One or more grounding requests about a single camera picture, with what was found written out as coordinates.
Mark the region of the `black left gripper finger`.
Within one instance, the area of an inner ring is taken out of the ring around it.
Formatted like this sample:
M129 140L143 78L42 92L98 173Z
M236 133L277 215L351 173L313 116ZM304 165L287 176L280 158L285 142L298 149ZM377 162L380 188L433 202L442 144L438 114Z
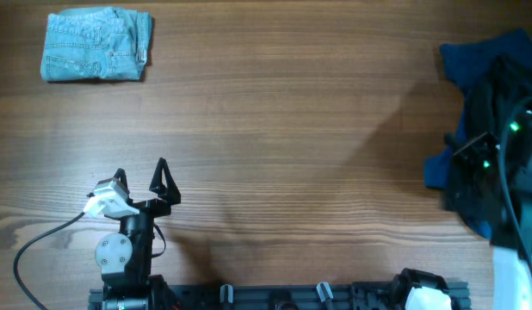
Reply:
M129 196L126 172L122 168L119 168L115 172L113 179L114 179L114 186L113 186L114 191L117 192L119 195Z
M170 174L169 166L164 158L158 160L149 190L170 205L181 203L181 193Z

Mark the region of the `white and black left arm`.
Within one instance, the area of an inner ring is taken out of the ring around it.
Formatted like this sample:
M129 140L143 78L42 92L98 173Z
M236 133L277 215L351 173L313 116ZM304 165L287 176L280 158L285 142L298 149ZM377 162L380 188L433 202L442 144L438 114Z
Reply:
M100 181L89 194L86 214L117 220L119 232L99 241L95 260L103 281L101 309L179 309L180 301L161 275L152 274L152 249L158 235L164 238L155 219L171 215L181 194L170 174L167 161L158 160L149 190L157 196L146 201L130 197L126 172Z

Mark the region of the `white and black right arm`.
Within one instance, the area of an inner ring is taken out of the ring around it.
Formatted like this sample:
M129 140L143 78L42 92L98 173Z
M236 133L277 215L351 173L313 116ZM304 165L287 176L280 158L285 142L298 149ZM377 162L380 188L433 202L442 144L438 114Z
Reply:
M498 136L445 141L461 177L446 191L450 203L491 230L494 308L532 309L532 97L513 108Z

